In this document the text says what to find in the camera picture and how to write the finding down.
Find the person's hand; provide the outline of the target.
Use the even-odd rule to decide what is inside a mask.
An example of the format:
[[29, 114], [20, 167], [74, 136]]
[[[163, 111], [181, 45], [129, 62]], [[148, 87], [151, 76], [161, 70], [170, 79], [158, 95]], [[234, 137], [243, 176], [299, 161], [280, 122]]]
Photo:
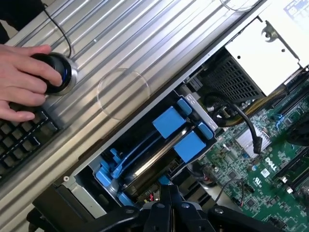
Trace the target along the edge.
[[14, 47], [0, 46], [0, 118], [14, 122], [34, 119], [29, 111], [15, 111], [9, 103], [25, 106], [40, 106], [45, 102], [46, 83], [62, 84], [61, 75], [46, 63], [31, 56], [36, 53], [49, 54], [49, 45]]

